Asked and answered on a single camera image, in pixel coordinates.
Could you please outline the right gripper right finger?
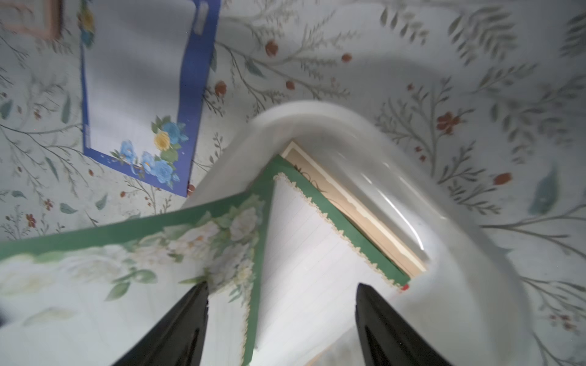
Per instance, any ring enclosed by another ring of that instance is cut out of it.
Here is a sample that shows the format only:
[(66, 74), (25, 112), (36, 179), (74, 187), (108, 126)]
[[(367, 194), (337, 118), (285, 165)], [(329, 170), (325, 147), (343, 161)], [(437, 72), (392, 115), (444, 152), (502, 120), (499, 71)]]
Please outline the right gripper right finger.
[(358, 285), (355, 318), (363, 358), (367, 365), (449, 364), (370, 285)]

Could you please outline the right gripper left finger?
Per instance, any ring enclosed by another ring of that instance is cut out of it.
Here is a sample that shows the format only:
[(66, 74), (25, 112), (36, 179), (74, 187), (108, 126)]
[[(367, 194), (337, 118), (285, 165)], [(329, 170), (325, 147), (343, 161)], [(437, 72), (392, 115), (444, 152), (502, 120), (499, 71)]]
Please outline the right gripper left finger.
[(208, 324), (207, 282), (190, 289), (114, 366), (199, 365)]

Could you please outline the white plastic storage box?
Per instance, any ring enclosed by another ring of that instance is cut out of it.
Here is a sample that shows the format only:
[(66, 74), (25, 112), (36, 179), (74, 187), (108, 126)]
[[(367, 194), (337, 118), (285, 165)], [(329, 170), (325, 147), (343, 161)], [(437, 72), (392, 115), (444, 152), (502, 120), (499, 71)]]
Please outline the white plastic storage box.
[(255, 117), (186, 201), (236, 195), (294, 139), (366, 206), (401, 214), (430, 259), (394, 308), (454, 365), (527, 365), (530, 305), (513, 265), (474, 220), (359, 114), (326, 102), (289, 102)]

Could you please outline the green floral stationery paper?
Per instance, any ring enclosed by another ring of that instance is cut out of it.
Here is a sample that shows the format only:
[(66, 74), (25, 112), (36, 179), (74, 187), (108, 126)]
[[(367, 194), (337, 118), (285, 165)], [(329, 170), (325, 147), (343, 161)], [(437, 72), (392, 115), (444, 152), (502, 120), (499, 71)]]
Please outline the green floral stationery paper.
[(250, 364), (273, 194), (4, 242), (1, 363), (112, 365), (206, 282), (202, 364)]

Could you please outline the beige stationery paper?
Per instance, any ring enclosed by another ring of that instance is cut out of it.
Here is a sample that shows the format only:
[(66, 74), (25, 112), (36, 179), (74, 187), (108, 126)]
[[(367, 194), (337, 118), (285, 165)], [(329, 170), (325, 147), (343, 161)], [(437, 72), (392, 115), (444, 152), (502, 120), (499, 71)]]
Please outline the beige stationery paper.
[(406, 236), (390, 228), (294, 141), (281, 157), (291, 163), (322, 195), (409, 278), (427, 271), (424, 260), (408, 247)]

